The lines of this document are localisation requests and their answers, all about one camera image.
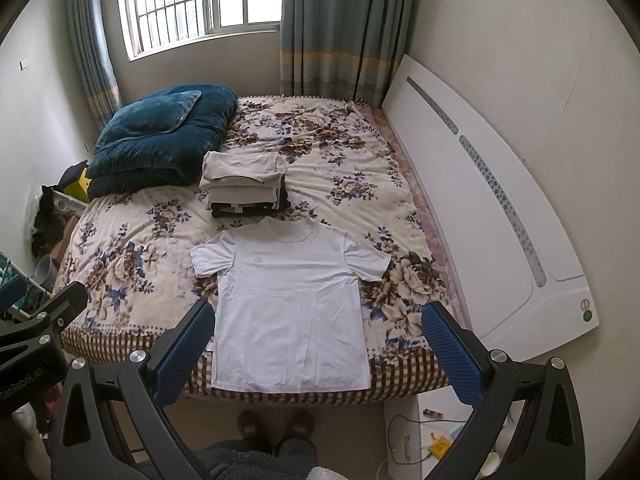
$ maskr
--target teal blanket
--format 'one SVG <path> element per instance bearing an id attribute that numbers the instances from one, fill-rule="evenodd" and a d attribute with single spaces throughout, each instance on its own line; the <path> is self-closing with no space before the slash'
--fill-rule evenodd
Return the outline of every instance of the teal blanket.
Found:
<path id="1" fill-rule="evenodd" d="M 87 168 L 89 198 L 194 184 L 204 155 L 225 140 L 237 103 L 229 88 L 202 84 L 167 88 L 121 108 Z"/>

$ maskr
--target blue gripper pad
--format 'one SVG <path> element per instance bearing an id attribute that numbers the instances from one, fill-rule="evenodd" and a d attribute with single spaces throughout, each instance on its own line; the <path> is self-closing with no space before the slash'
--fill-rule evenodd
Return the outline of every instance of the blue gripper pad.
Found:
<path id="1" fill-rule="evenodd" d="M 206 301 L 199 301 L 196 302 L 192 309 L 196 308 L 199 303 L 200 305 L 195 314 L 191 311 L 187 314 L 187 316 L 191 315 L 191 320 L 186 326 L 181 326 L 181 322 L 171 331 L 167 331 L 179 330 L 180 333 L 175 336 L 175 341 L 172 342 L 161 361 L 155 366 L 153 400 L 160 408 L 173 404 L 178 400 L 182 388 L 189 379 L 189 375 L 195 368 L 213 334 L 216 325 L 216 314 L 213 311 L 213 307 Z M 154 348 L 158 346 L 158 343 L 160 343 L 160 339 L 156 342 Z"/>
<path id="2" fill-rule="evenodd" d="M 422 334 L 460 402 L 478 407 L 484 397 L 482 370 L 432 304 L 422 308 Z"/>

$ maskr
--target bed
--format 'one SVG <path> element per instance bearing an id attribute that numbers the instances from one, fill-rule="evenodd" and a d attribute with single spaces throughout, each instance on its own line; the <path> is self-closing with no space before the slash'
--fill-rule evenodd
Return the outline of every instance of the bed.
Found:
<path id="1" fill-rule="evenodd" d="M 351 392 L 261 394 L 210 387 L 204 352 L 184 394 L 270 404 L 351 404 L 444 386 L 421 333 L 421 307 L 446 304 L 469 327 L 452 269 L 420 184 L 384 117 L 365 105 L 320 98 L 249 97 L 227 132 L 227 149 L 278 151 L 289 164 L 291 208 L 281 219 L 312 217 L 391 254 L 381 283 L 360 283 L 371 387 Z M 216 278 L 196 279 L 188 249 L 217 232 L 260 218 L 212 218 L 206 194 L 154 187 L 94 200 L 82 215 L 56 288 L 87 286 L 90 303 L 62 334 L 65 349 L 94 364 L 149 348 L 200 297 L 217 305 Z"/>

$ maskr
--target power cord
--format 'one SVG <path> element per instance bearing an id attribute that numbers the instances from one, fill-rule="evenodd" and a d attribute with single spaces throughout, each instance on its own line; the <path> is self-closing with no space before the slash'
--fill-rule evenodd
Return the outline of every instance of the power cord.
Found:
<path id="1" fill-rule="evenodd" d="M 429 457 L 431 457 L 431 453 L 429 453 L 426 457 L 424 457 L 421 460 L 418 460 L 417 462 L 398 462 L 396 460 L 396 457 L 394 456 L 394 450 L 391 449 L 391 444 L 390 444 L 391 440 L 389 438 L 389 432 L 391 430 L 391 425 L 394 423 L 396 418 L 402 418 L 402 419 L 406 420 L 407 422 L 412 422 L 414 424 L 433 424 L 434 422 L 459 422 L 461 424 L 466 424 L 466 420 L 452 420 L 450 418 L 434 418 L 433 420 L 413 420 L 412 418 L 408 418 L 408 417 L 406 417 L 404 415 L 401 415 L 401 413 L 396 413 L 391 418 L 391 420 L 389 421 L 388 426 L 386 427 L 386 441 L 387 441 L 389 449 L 391 451 L 391 460 L 393 460 L 396 465 L 416 465 L 416 464 L 421 464 L 422 462 L 427 460 Z"/>
<path id="2" fill-rule="evenodd" d="M 378 466 L 378 470 L 376 471 L 376 480 L 380 480 L 380 470 L 382 469 L 382 466 L 385 465 L 385 462 L 389 460 L 389 458 L 385 458 L 382 462 L 380 462 L 380 465 Z"/>

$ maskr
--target white headboard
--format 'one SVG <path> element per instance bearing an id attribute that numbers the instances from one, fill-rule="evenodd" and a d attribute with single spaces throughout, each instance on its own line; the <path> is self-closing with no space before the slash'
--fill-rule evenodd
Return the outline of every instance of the white headboard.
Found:
<path id="1" fill-rule="evenodd" d="M 408 56 L 382 107 L 427 192 L 484 345 L 520 361 L 595 328 L 569 238 L 495 130 Z"/>

